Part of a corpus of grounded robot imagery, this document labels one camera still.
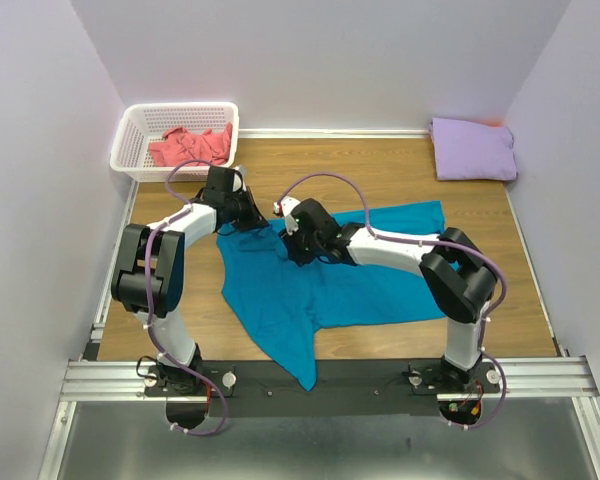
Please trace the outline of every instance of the bolt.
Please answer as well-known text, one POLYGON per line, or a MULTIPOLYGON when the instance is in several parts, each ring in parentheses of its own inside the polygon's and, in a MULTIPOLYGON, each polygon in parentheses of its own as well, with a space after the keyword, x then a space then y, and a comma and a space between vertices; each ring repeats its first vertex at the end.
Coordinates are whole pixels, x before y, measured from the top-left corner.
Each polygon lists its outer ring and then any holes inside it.
POLYGON ((156 384, 158 383, 158 380, 156 378, 145 378, 144 379, 144 386, 145 387, 155 387, 156 384))
POLYGON ((422 383, 422 377, 419 377, 417 375, 411 375, 409 377, 409 383, 411 385, 413 385, 414 387, 417 387, 418 385, 420 385, 422 383))
POLYGON ((227 372, 222 376, 222 384, 227 387, 227 388, 231 388, 236 384, 236 376, 233 372, 227 372))
POLYGON ((500 374, 495 370, 489 370, 487 372, 487 381, 493 385, 500 383, 500 374))

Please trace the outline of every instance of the blue cloth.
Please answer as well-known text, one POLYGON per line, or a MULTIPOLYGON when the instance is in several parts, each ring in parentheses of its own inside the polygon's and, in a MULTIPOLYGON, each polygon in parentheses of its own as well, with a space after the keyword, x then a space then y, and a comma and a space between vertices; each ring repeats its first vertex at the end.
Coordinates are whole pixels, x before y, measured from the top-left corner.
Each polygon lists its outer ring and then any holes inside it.
MULTIPOLYGON (((334 217, 340 225, 364 222, 362 211, 334 217)), ((440 202, 374 209, 371 221, 378 229, 400 233, 444 230, 440 202)), ((313 336, 321 328, 443 316, 417 275, 318 261, 298 267, 278 238, 284 221, 270 223, 259 231, 218 236, 226 272, 222 294, 253 341, 306 390, 316 383, 313 336)))

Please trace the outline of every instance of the plastic basket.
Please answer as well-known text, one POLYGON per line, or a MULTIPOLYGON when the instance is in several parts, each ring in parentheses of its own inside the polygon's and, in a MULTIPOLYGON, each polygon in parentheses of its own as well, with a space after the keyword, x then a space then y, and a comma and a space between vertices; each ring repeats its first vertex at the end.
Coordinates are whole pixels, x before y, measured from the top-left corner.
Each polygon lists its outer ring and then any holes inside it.
MULTIPOLYGON (((138 182, 162 182, 173 167, 158 167, 149 153, 149 144, 164 141, 164 132, 185 127, 192 133, 211 129, 222 132, 233 123, 231 152, 223 166, 229 166, 238 148, 238 107, 229 102, 145 103, 129 107, 125 112, 111 150, 109 164, 138 182)), ((197 181, 207 178, 208 166, 183 167, 174 181, 197 181)))

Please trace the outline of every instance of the wooden table surface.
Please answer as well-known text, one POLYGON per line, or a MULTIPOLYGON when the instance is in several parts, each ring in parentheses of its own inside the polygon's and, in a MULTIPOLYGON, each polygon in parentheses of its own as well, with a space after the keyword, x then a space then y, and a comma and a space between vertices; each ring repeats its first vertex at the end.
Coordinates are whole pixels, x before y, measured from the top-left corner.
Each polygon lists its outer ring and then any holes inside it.
MULTIPOLYGON (((246 166, 247 183, 268 218, 273 218, 271 206, 287 186, 320 170, 351 178, 362 188, 371 207, 440 200, 447 226, 464 230, 500 265, 509 281, 509 295, 492 315, 487 329, 488 351, 499 357, 556 355, 502 183, 438 182, 428 139, 242 139, 235 164, 246 166)), ((175 184, 177 191, 189 197, 201 186, 175 184)), ((330 178, 311 179, 300 185, 294 196, 316 198, 331 212, 361 208, 351 187, 330 178)), ((162 183, 141 184, 131 221, 154 222, 180 207, 162 183)), ((268 358, 224 301, 223 281, 224 266, 215 237, 206 237, 186 253, 185 290, 180 303, 203 358, 268 358)), ((315 337, 316 356, 439 356, 444 351, 445 335, 444 320, 323 329, 315 337)), ((99 360, 136 360, 154 354, 140 323, 118 302, 112 302, 99 360)))

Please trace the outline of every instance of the purple pillow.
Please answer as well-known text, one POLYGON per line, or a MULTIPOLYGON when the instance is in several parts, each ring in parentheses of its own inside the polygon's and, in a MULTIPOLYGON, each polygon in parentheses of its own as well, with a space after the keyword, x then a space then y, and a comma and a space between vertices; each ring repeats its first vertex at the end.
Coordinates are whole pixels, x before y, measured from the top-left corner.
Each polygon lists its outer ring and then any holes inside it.
POLYGON ((513 135, 507 127, 434 118, 431 139, 438 180, 515 180, 513 135))

